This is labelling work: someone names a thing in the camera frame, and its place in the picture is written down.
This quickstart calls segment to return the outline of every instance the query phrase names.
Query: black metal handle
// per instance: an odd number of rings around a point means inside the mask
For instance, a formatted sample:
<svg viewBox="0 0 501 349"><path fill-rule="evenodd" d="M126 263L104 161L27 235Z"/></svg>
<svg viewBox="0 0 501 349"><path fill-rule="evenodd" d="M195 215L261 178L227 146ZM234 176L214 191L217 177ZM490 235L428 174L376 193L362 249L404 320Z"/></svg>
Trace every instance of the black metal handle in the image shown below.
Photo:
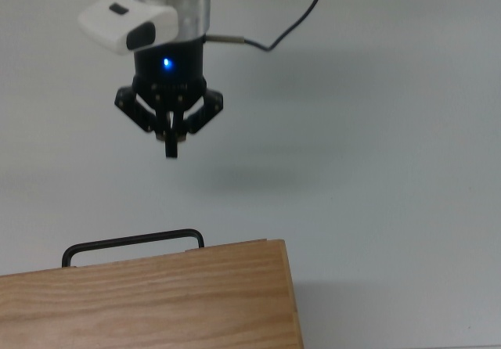
<svg viewBox="0 0 501 349"><path fill-rule="evenodd" d="M163 241L166 239L177 239L186 237L196 238L196 240L198 241L198 247L205 246L202 234L195 229L180 229L180 230L171 230L170 232L144 234L141 236L105 239L103 241L79 243L78 245L73 245L72 247L69 247L63 254L62 267L70 267L71 258L75 254L82 253L84 251L109 249L111 247L137 245L139 243L156 242L156 241Z"/></svg>

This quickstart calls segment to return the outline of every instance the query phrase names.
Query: white tabletop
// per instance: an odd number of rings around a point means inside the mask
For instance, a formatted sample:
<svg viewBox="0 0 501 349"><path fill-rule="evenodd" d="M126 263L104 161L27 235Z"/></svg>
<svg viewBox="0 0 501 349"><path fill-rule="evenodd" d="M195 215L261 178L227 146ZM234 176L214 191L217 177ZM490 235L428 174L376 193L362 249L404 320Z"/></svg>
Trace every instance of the white tabletop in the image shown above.
<svg viewBox="0 0 501 349"><path fill-rule="evenodd" d="M284 238L308 349L501 342L501 0L322 0L272 54L208 45L225 109L179 160L115 108L133 59L80 33L94 1L0 0L0 274ZM310 1L213 0L211 32Z"/></svg>

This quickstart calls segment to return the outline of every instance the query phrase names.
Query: silver metal ring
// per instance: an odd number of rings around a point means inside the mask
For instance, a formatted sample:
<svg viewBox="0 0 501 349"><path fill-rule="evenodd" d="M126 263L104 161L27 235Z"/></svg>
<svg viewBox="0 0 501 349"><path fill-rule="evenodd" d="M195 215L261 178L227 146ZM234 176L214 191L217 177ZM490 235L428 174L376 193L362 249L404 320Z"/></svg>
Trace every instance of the silver metal ring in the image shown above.
<svg viewBox="0 0 501 349"><path fill-rule="evenodd" d="M147 5L170 6L178 12L178 37L174 41L200 38L209 29L211 0L132 0Z"/></svg>

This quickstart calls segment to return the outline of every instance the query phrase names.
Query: black cable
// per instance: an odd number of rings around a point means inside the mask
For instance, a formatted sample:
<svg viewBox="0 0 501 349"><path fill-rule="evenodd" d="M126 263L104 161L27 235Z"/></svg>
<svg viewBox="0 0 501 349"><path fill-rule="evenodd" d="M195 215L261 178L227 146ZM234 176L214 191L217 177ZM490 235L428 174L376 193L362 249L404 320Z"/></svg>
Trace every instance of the black cable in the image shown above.
<svg viewBox="0 0 501 349"><path fill-rule="evenodd" d="M308 7L308 9L306 10L306 12L302 15L301 18L299 18L292 26L290 26L289 28L287 28L270 46L266 46L266 45L263 45L263 44L260 44L256 41L253 41L253 40L249 40L248 38L244 38L243 40L243 43L244 44L247 44L247 45L250 45L250 46L254 46L255 48L258 48L264 52L271 52L274 48L276 48L276 46L284 39L287 37L287 35L292 32L297 26L299 26L301 23L303 23L303 20L305 20L308 15L310 15L310 13L313 11L313 9L315 8L316 4L318 3L319 0L313 0L312 4L310 5L310 7Z"/></svg>

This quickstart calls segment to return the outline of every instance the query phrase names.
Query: wood grain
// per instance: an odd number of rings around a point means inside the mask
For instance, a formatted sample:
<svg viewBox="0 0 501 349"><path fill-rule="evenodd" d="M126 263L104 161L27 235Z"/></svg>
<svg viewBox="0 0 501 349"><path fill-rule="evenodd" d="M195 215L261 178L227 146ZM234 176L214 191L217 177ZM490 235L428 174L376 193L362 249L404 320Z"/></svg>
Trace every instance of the wood grain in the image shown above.
<svg viewBox="0 0 501 349"><path fill-rule="evenodd" d="M302 349L283 241L0 277L9 349Z"/></svg>

